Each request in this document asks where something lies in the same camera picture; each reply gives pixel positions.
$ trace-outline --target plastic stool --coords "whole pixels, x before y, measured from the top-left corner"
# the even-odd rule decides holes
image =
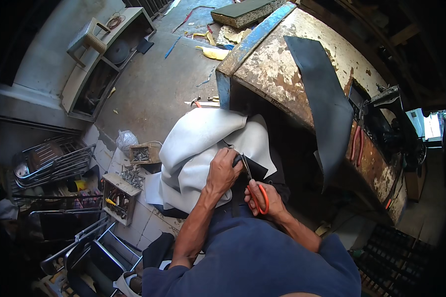
[[[108,33],[111,32],[106,25],[95,18],[92,18],[76,32],[76,35],[69,43],[68,49],[66,50],[66,52],[82,67],[85,67],[85,64],[75,55],[75,52],[81,46],[84,46],[86,49],[92,47],[100,54],[103,54],[107,49],[107,45],[94,35],[94,29],[96,26],[100,27],[104,31],[107,31]]]

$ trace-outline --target blue t-shirt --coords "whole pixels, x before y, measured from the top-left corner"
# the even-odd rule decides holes
[[[214,221],[205,257],[191,269],[146,268],[142,296],[360,296],[357,266],[337,235],[314,253],[260,219]]]

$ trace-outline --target forearm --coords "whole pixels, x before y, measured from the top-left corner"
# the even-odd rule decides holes
[[[312,252],[317,253],[319,251],[322,238],[296,220],[289,212],[286,211],[275,222],[298,244]]]
[[[198,202],[177,236],[170,267],[193,266],[198,253],[202,250],[210,220],[220,197],[218,193],[211,193],[206,187],[203,188]]]

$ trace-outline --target leather scrap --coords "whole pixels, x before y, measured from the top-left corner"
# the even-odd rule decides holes
[[[284,39],[301,71],[312,111],[318,148],[314,155],[324,175],[324,191],[345,157],[353,109],[321,43],[292,36]]]

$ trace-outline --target hammer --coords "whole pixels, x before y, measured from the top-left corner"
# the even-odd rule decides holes
[[[195,103],[196,106],[197,106],[198,108],[202,108],[202,106],[201,106],[200,103],[199,103],[199,101],[200,101],[201,99],[202,99],[202,98],[201,98],[200,96],[198,96],[197,98],[193,99],[192,102],[190,103],[190,107],[193,105],[193,103]]]

